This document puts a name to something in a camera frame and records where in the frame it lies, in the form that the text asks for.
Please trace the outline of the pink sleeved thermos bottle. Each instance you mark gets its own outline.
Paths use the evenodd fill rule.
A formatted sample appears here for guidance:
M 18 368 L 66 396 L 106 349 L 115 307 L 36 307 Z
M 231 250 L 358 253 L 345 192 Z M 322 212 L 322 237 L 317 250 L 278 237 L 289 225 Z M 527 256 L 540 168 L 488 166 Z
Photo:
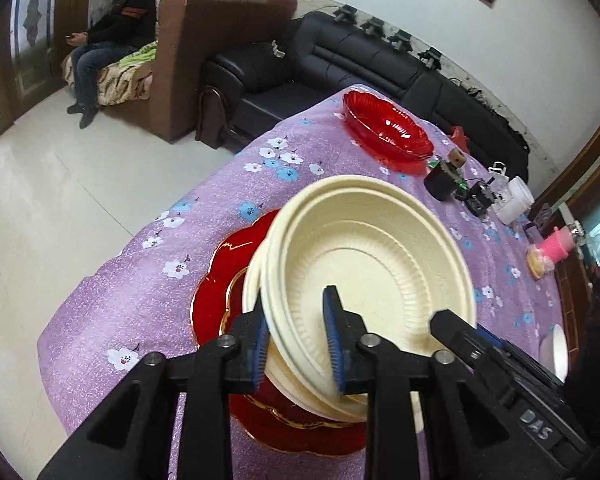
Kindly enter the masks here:
M 565 260 L 585 239 L 585 230 L 580 221 L 558 228 L 554 226 L 553 232 L 538 245 L 541 255 L 551 264 Z

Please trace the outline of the purple floral tablecloth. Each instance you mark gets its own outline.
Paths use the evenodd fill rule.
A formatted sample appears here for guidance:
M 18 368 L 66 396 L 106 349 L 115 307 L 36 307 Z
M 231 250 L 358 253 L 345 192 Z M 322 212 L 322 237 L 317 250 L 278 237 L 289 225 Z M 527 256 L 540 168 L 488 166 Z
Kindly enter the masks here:
M 416 196 L 449 230 L 474 284 L 479 322 L 537 354 L 562 324 L 552 276 L 532 278 L 526 253 L 534 231 L 473 217 L 440 203 L 418 177 L 399 174 L 366 154 L 344 124 L 340 94 L 285 119 L 219 172 L 145 226 L 117 257 L 84 278 L 38 340 L 43 386 L 67 430 L 76 429 L 146 353 L 192 352 L 202 329 L 194 314 L 218 326 L 225 286 L 197 292 L 211 263 L 236 260 L 228 239 L 266 226 L 274 210 L 305 186 L 340 174 L 362 174 Z

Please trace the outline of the black leather sofa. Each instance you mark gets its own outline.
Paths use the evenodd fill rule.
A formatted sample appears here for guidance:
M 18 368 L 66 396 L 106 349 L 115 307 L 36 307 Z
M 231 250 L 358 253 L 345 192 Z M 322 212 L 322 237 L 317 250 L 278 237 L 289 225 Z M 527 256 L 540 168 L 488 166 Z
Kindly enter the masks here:
M 482 166 L 529 177 L 529 144 L 475 92 L 387 41 L 310 12 L 290 23 L 276 54 L 259 42 L 212 55 L 200 70 L 197 140 L 246 145 L 334 93 L 365 84 L 446 134 L 463 129 Z

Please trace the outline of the large red scalloped plate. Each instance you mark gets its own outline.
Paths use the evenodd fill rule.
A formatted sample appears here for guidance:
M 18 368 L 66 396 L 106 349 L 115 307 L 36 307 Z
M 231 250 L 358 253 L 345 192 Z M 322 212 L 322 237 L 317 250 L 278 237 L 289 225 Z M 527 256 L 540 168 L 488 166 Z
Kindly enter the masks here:
M 206 344 L 219 337 L 228 283 L 239 270 L 249 266 L 276 214 L 276 210 L 267 212 L 249 226 L 230 234 L 215 249 L 209 270 L 199 282 L 192 299 L 190 320 L 198 344 Z M 251 404 L 249 397 L 230 397 L 232 421 L 237 422 L 252 440 L 268 448 L 327 457 L 346 456 L 365 448 L 364 422 L 342 429 L 294 429 L 280 424 L 270 412 Z

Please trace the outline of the brown sofa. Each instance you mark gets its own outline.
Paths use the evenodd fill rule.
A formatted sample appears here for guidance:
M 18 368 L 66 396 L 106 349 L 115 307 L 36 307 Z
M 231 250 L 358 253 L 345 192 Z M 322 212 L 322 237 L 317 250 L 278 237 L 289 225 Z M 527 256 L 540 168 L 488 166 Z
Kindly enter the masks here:
M 157 40 L 98 75 L 106 112 L 166 142 L 194 131 L 201 70 L 215 55 L 278 38 L 298 0 L 156 0 Z

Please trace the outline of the wooden spool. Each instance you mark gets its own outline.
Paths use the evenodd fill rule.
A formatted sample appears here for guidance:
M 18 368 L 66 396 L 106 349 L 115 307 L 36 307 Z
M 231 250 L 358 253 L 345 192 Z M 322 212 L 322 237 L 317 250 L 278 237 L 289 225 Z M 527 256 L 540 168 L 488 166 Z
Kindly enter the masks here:
M 451 151 L 449 151 L 448 162 L 454 168 L 460 169 L 465 165 L 466 155 L 459 148 L 453 148 Z

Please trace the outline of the red glass bowl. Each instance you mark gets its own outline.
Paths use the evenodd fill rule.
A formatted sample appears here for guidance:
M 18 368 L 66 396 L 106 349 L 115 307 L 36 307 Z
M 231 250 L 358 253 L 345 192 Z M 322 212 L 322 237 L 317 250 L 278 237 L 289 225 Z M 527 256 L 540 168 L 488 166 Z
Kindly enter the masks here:
M 426 131 L 393 102 L 351 90 L 343 95 L 342 105 L 352 139 L 370 154 L 393 165 L 425 160 L 434 154 Z

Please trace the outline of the white plastic jar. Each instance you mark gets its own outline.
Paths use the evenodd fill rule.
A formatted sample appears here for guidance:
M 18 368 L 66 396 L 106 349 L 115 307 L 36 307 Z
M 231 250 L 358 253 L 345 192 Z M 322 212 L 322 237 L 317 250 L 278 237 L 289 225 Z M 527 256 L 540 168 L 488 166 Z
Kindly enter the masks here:
M 527 183 L 521 177 L 509 180 L 505 188 L 498 192 L 493 209 L 503 224 L 511 224 L 531 208 L 534 197 Z

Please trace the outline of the small white bowl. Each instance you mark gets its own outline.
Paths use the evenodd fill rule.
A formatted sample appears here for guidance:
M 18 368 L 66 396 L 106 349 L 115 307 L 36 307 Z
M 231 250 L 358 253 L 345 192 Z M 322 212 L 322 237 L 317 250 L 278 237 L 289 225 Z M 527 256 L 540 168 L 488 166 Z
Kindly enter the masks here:
M 539 348 L 539 361 L 561 382 L 564 382 L 569 370 L 569 352 L 567 339 L 562 326 L 555 324 L 542 339 Z

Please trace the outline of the black cylindrical motor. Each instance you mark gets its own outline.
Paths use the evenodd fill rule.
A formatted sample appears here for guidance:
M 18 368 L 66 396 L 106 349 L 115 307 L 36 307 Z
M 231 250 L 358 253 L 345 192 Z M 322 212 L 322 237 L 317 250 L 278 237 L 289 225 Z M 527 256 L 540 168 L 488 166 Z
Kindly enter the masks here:
M 444 202 L 453 195 L 461 180 L 462 176 L 455 166 L 445 160 L 438 160 L 424 177 L 424 185 L 433 198 Z

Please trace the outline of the cream plastic bowl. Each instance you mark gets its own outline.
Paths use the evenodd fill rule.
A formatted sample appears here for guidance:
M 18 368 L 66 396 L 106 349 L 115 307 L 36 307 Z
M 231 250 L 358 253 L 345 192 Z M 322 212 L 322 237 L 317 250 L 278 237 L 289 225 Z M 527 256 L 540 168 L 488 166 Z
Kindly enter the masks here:
M 329 361 L 322 295 L 336 286 L 343 307 L 400 349 L 429 356 L 434 312 L 477 321 L 474 285 L 454 237 L 415 196 L 346 174 L 302 188 L 282 207 L 260 250 L 259 285 L 270 353 L 265 373 L 294 403 L 340 398 Z
M 337 287 L 343 307 L 362 316 L 366 328 L 378 333 L 386 326 L 374 311 L 372 297 L 380 291 L 380 232 L 361 222 L 338 222 L 300 242 L 301 255 L 291 263 L 291 277 L 276 285 L 272 292 L 265 288 L 268 270 L 269 240 L 264 240 L 253 256 L 247 273 L 246 291 L 242 294 L 242 310 L 249 311 L 257 297 L 273 336 L 279 334 L 272 312 L 288 312 L 295 308 L 300 323 L 306 328 L 317 355 L 310 376 L 318 382 L 308 385 L 298 370 L 299 358 L 285 361 L 283 344 L 273 339 L 266 361 L 265 374 L 289 400 L 305 410 L 340 422 L 362 422 L 366 419 L 367 396 L 342 396 L 332 379 L 327 336 L 323 321 L 322 295 L 328 285 Z

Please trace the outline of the wooden sideboard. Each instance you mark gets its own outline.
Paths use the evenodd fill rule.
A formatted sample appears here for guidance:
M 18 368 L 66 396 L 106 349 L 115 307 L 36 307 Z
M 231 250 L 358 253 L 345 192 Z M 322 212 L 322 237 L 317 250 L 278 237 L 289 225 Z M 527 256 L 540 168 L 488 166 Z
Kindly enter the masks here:
M 560 300 L 560 319 L 566 340 L 567 365 L 573 366 L 583 347 L 593 284 L 600 278 L 600 263 L 588 243 L 600 224 L 600 125 L 576 158 L 543 191 L 531 208 L 539 220 L 548 213 L 541 232 L 568 240 L 573 248 L 553 271 Z

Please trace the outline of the seated man in black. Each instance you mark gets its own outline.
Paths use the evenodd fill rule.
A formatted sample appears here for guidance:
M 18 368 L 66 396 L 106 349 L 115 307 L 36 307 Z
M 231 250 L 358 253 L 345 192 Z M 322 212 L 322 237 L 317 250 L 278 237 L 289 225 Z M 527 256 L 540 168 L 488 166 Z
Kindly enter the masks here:
M 66 43 L 73 47 L 71 63 L 76 96 L 67 113 L 81 116 L 80 128 L 90 126 L 98 114 L 99 72 L 153 42 L 156 24 L 156 0 L 112 0 L 109 13 L 89 30 L 67 37 Z

